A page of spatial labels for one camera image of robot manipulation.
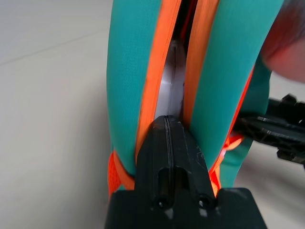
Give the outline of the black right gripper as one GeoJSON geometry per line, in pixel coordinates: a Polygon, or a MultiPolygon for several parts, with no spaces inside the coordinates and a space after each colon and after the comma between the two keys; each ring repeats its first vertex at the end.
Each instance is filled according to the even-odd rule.
{"type": "MultiPolygon", "coordinates": [[[[268,115],[281,118],[304,118],[305,103],[287,94],[281,100],[270,98],[268,115]]],[[[234,131],[256,142],[278,148],[277,157],[305,167],[305,129],[268,117],[240,117],[234,131]]]]}

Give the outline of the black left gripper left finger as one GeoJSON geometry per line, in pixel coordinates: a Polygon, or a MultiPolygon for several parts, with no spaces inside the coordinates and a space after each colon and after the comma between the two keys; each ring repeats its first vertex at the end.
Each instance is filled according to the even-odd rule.
{"type": "Polygon", "coordinates": [[[135,190],[156,206],[172,205],[172,138],[168,116],[155,119],[137,156],[135,190]]]}

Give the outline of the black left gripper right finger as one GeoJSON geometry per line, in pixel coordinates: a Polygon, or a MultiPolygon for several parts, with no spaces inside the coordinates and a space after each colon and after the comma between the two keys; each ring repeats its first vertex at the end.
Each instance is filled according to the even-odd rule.
{"type": "Polygon", "coordinates": [[[185,190],[200,206],[213,206],[215,197],[201,149],[188,129],[169,116],[173,144],[174,190],[185,190]]]}

